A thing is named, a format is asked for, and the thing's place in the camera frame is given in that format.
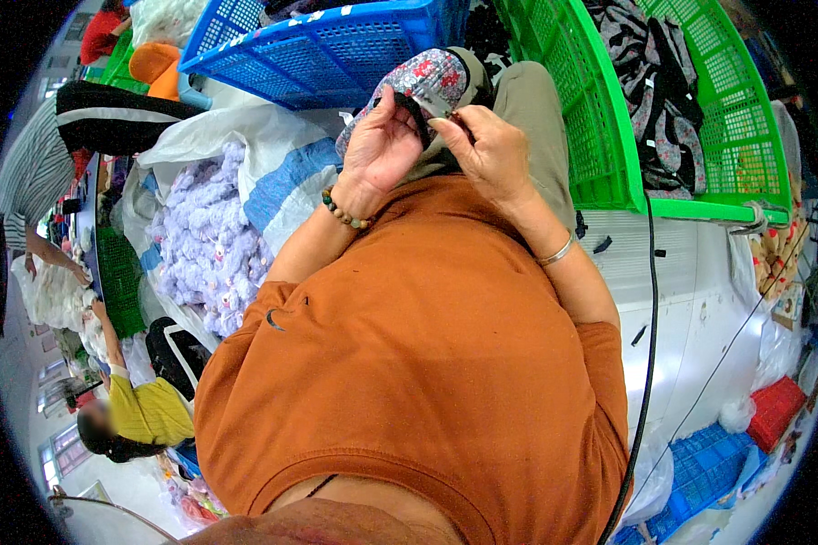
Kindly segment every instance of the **black hair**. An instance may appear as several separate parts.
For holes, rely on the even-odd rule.
[[[95,454],[104,454],[106,458],[118,464],[134,458],[154,456],[166,450],[166,445],[142,443],[120,435],[112,435],[109,430],[98,426],[89,414],[82,411],[79,412],[76,423],[79,439],[85,448]]]
[[[124,13],[125,4],[121,0],[104,0],[103,5],[100,6],[100,11],[114,11],[116,13]]]

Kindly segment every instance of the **striped shirt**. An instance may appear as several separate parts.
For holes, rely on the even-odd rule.
[[[56,100],[56,94],[44,100],[0,167],[0,213],[11,249],[26,249],[25,226],[38,224],[75,178],[73,159],[57,131]]]

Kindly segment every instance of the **beaded bracelet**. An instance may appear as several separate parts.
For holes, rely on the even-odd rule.
[[[327,210],[333,212],[333,215],[336,216],[342,224],[351,225],[357,230],[366,229],[371,226],[372,218],[359,220],[358,218],[352,218],[348,212],[337,208],[337,203],[333,202],[333,199],[330,198],[331,190],[333,190],[333,186],[328,186],[324,188],[324,191],[321,191],[321,202],[324,202],[324,205],[327,206]]]

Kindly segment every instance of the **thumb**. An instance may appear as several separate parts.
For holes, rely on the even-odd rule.
[[[366,115],[365,125],[376,127],[383,125],[388,119],[394,117],[397,112],[397,104],[394,102],[394,88],[391,85],[382,86],[382,99]]]
[[[433,118],[427,120],[427,125],[432,126],[446,141],[446,146],[452,150],[458,162],[475,160],[475,148],[469,143],[467,134],[456,123],[449,119]]]

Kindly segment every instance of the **khaki pants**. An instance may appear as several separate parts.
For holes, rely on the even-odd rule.
[[[488,93],[490,83],[479,59],[462,47],[450,47],[470,71],[469,87],[458,107],[473,103],[480,93]],[[568,228],[576,228],[576,210],[569,196],[569,157],[561,101],[551,76],[539,63],[513,64],[500,79],[494,113],[524,131],[530,146],[530,177],[551,210]],[[459,171],[457,161],[442,137],[431,142],[404,182],[434,174]]]

